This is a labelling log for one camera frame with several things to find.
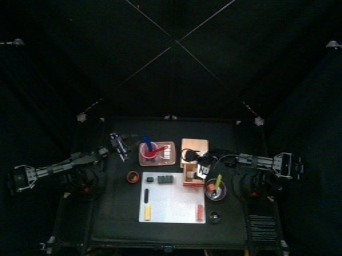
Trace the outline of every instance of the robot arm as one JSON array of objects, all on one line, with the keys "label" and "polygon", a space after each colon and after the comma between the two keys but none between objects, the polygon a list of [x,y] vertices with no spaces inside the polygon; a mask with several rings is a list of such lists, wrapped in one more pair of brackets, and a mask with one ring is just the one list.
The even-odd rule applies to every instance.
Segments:
[{"label": "robot arm", "polygon": [[[117,133],[110,134],[110,141],[113,149],[120,153],[122,161],[129,159],[129,147],[125,143],[124,136]],[[19,165],[9,173],[9,188],[11,194],[23,192],[35,187],[38,181],[51,175],[67,174],[77,168],[97,165],[110,155],[110,150],[102,147],[93,153],[85,154],[82,152],[74,153],[69,159],[61,163],[35,168],[29,165]]]}]

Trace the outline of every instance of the black curtain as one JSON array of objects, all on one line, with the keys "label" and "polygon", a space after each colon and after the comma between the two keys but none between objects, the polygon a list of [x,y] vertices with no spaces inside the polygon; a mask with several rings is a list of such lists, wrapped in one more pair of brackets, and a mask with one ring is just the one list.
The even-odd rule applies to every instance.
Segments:
[{"label": "black curtain", "polygon": [[281,201],[288,241],[305,255],[342,255],[341,99],[342,51],[332,49],[268,122],[271,152],[305,161]]},{"label": "black curtain", "polygon": [[38,255],[53,234],[58,197],[41,186],[13,197],[6,175],[18,165],[39,167],[70,156],[77,116],[31,58],[11,45],[0,46],[0,95],[0,255]]}]

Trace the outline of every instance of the black table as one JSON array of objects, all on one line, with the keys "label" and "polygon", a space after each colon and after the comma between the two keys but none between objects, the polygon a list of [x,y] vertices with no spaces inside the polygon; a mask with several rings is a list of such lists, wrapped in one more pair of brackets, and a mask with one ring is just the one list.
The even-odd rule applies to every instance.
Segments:
[{"label": "black table", "polygon": [[[182,172],[182,138],[209,140],[210,149],[226,149],[253,155],[268,155],[262,128],[253,122],[214,120],[156,120],[112,118],[81,125],[74,151],[90,151],[106,145],[109,134],[148,135],[154,141],[173,141],[177,148],[176,165],[142,167],[138,145],[132,145],[130,159],[125,163],[113,154],[104,166],[108,175],[106,190],[98,200],[85,202],[62,198],[61,211],[54,231],[54,251],[66,246],[140,247],[174,249],[248,248],[246,211],[242,202],[232,193],[232,179],[237,172],[222,163],[210,172],[210,177],[224,176],[228,196],[214,202],[206,198],[206,224],[142,223],[140,202],[142,184],[126,181],[132,170],[138,172]],[[220,212],[221,222],[209,221],[210,212]]]}]

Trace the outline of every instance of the black wall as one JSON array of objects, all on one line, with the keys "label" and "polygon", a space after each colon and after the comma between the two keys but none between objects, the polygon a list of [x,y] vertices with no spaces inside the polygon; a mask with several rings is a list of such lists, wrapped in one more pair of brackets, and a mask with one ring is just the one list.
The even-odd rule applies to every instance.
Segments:
[{"label": "black wall", "polygon": [[285,233],[296,250],[341,255],[342,51],[324,61],[271,115],[272,154],[295,152],[305,175],[281,201]]},{"label": "black wall", "polygon": [[342,2],[236,1],[184,41],[193,55],[176,39],[229,1],[134,1],[172,37],[128,1],[79,2],[0,3],[0,41],[27,43],[0,46],[0,252],[30,255],[51,235],[58,206],[45,187],[11,198],[7,171],[66,159],[77,115],[105,98],[90,118],[250,119],[246,101],[266,119],[271,154],[295,152],[307,162],[281,204],[291,246],[341,254],[342,50],[325,45],[341,38]]}]

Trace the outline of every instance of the spoon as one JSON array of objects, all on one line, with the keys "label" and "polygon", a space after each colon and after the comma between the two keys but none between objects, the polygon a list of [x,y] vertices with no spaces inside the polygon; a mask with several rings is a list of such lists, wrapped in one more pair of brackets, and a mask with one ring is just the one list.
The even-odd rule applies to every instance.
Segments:
[{"label": "spoon", "polygon": [[145,152],[145,157],[154,157],[160,151],[165,151],[166,149],[168,149],[168,146],[164,146],[162,148]]}]

